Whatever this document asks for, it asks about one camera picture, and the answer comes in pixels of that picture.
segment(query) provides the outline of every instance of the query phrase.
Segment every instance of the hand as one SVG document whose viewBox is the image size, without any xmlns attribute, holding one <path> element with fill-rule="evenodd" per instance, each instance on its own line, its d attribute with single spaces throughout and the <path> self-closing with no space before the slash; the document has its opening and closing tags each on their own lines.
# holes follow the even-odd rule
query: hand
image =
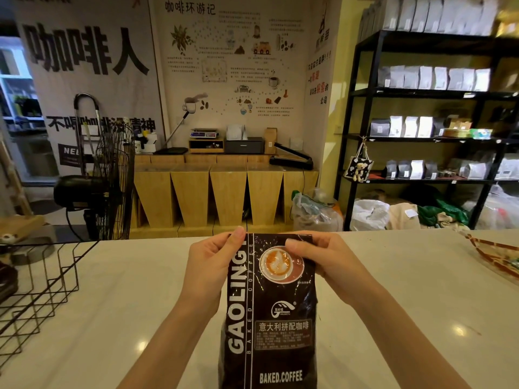
<svg viewBox="0 0 519 389">
<path fill-rule="evenodd" d="M 245 229 L 238 227 L 231 235 L 220 233 L 191 244 L 178 300 L 195 305 L 210 316 L 216 314 L 229 263 L 242 246 L 245 235 Z"/>
<path fill-rule="evenodd" d="M 379 286 L 345 241 L 336 233 L 304 232 L 312 235 L 315 245 L 287 239 L 289 253 L 309 258 L 342 301 L 352 307 Z"/>
</svg>

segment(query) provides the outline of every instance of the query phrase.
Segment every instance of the dark brown coffee bag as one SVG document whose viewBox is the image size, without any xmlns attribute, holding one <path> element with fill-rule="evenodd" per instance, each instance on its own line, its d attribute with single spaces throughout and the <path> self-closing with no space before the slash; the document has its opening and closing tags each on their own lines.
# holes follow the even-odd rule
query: dark brown coffee bag
<svg viewBox="0 0 519 389">
<path fill-rule="evenodd" d="M 288 238 L 312 242 L 309 235 L 250 233 L 230 262 L 221 389 L 317 387 L 315 264 L 289 254 Z"/>
</svg>

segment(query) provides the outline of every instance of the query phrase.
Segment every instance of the white countertop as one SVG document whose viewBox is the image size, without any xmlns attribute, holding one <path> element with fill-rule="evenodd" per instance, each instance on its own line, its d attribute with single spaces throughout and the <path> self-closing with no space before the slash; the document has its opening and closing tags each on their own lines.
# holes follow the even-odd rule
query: white countertop
<svg viewBox="0 0 519 389">
<path fill-rule="evenodd" d="M 502 243 L 519 230 L 478 231 Z M 484 267 L 450 230 L 342 234 L 473 389 L 519 382 L 519 286 Z M 80 289 L 2 371 L 0 388 L 113 389 L 173 307 L 192 242 L 200 238 L 100 242 L 78 264 Z M 319 277 L 319 388 L 398 388 L 354 311 Z M 180 388 L 217 388 L 225 292 Z"/>
</svg>

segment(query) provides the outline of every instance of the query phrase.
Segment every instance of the forearm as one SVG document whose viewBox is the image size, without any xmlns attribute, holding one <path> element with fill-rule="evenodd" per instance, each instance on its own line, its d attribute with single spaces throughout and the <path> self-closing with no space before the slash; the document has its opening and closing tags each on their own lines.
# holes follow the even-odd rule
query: forearm
<svg viewBox="0 0 519 389">
<path fill-rule="evenodd" d="M 354 308 L 402 389 L 470 389 L 385 288 Z"/>
<path fill-rule="evenodd" d="M 210 314 L 179 300 L 117 389 L 174 389 Z"/>
</svg>

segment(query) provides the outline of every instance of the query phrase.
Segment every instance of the metal wire basket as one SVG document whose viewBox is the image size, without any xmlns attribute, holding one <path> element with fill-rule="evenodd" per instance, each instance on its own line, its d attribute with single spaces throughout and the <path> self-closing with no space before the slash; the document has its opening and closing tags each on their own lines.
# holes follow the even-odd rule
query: metal wire basket
<svg viewBox="0 0 519 389">
<path fill-rule="evenodd" d="M 0 246 L 18 271 L 18 290 L 0 303 L 0 374 L 29 338 L 79 290 L 77 262 L 98 242 Z"/>
</svg>

